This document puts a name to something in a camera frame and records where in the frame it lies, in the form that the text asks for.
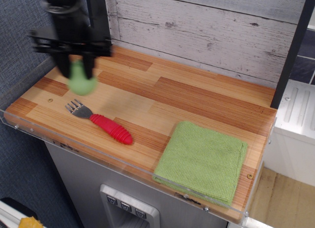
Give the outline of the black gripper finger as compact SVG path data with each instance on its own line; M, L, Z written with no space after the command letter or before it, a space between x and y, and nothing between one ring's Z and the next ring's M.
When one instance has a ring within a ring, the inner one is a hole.
M51 54L56 66L65 78L70 77L70 60L68 53L52 53Z
M95 66L95 55L83 55L83 66L87 79L91 79L93 77L93 68Z

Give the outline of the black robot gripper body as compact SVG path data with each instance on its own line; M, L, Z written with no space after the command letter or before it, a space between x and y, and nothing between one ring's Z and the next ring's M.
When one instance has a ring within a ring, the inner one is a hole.
M91 28L80 6L45 6L52 18L49 27L29 31L36 52L92 57L111 56L108 36Z

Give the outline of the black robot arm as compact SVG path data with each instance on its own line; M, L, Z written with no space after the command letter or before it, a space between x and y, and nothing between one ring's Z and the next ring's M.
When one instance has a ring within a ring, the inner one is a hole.
M111 37L105 0L42 0L52 26L31 30L33 48L49 54L62 75L70 77L70 55L83 59L91 79L95 58L111 55Z

